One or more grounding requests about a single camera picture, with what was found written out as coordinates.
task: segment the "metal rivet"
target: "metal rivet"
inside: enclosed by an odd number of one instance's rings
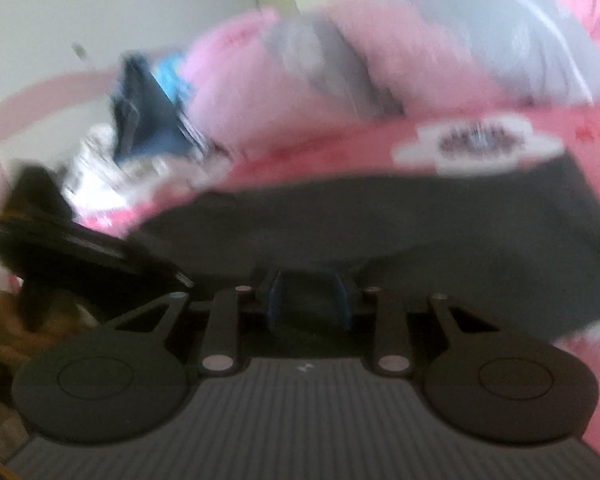
[[[411,366],[411,362],[401,355],[385,355],[378,359],[378,366],[387,372],[403,372]]]
[[[210,372],[225,372],[234,365],[234,360],[228,355],[209,355],[202,359],[202,365]]]

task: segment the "white wall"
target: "white wall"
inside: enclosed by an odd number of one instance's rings
[[[113,67],[125,50],[186,46],[202,30],[253,6],[254,0],[0,0],[0,103],[42,80]],[[87,51],[87,63],[75,55],[74,43]],[[0,132],[1,158],[22,153],[53,160],[90,123],[108,116],[106,100],[93,97],[92,104],[28,125],[18,139]]]

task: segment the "blue object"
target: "blue object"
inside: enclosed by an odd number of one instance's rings
[[[190,95],[190,87],[178,77],[178,65],[182,62],[182,54],[159,59],[151,70],[154,79],[174,104],[185,103]]]

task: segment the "pink bedding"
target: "pink bedding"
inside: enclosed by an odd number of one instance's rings
[[[451,158],[441,154],[442,147],[445,150],[448,147],[447,141],[453,140],[453,134],[476,123],[481,124],[484,132],[498,132],[502,126],[520,142],[499,156],[483,157],[479,162],[462,154]],[[497,173],[536,164],[564,150],[576,158],[600,199],[600,106],[489,113],[483,117],[460,116],[443,121],[393,120],[363,132],[327,137],[239,164],[222,187],[240,189],[343,174]],[[160,196],[136,210],[111,212],[88,219],[86,224],[96,230],[122,235],[160,209],[191,198],[190,194]],[[556,344],[589,365],[600,383],[600,322]],[[600,452],[600,403],[585,438]]]
[[[186,115],[209,140],[253,156],[394,114],[598,104],[600,0],[581,7],[334,0],[289,19],[250,12],[191,46],[178,69],[191,88]]]

